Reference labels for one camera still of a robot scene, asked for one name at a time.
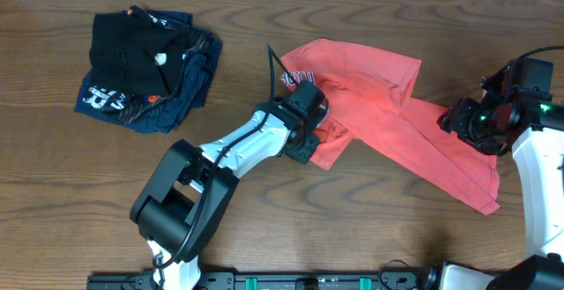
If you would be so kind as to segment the red t-shirt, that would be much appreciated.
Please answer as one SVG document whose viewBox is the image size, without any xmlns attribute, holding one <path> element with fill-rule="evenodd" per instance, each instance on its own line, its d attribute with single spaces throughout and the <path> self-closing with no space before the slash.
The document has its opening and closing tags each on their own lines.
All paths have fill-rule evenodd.
<svg viewBox="0 0 564 290">
<path fill-rule="evenodd" d="M 319 39 L 281 61 L 289 71 L 282 77 L 289 89 L 309 82 L 329 101 L 329 114 L 315 130 L 320 144 L 311 160 L 318 167 L 330 169 L 358 139 L 478 212 L 498 210 L 496 157 L 441 130 L 437 120 L 445 107 L 412 97 L 419 59 Z"/>
</svg>

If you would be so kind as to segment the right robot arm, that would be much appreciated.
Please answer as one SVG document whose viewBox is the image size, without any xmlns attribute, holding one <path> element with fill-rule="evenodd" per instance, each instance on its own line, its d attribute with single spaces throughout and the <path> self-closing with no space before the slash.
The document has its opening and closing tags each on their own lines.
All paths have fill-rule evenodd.
<svg viewBox="0 0 564 290">
<path fill-rule="evenodd" d="M 462 98 L 441 116 L 442 130 L 478 152 L 510 153 L 519 173 L 525 218 L 524 260 L 499 274 L 445 262 L 428 289 L 563 287 L 563 108 L 550 93 L 553 63 L 532 53 L 484 77 L 482 100 Z"/>
</svg>

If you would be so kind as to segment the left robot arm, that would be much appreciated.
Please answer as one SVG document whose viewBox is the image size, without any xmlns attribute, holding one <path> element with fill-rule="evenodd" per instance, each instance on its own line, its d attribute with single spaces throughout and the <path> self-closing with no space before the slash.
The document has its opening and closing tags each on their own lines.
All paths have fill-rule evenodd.
<svg viewBox="0 0 564 290">
<path fill-rule="evenodd" d="M 201 272 L 198 257 L 216 233 L 240 179 L 270 157 L 308 163 L 320 140 L 314 130 L 329 101 L 302 81 L 288 97 L 256 107 L 250 120 L 214 142 L 174 143 L 130 210 L 152 251 L 152 272 L 137 289 L 192 289 Z"/>
</svg>

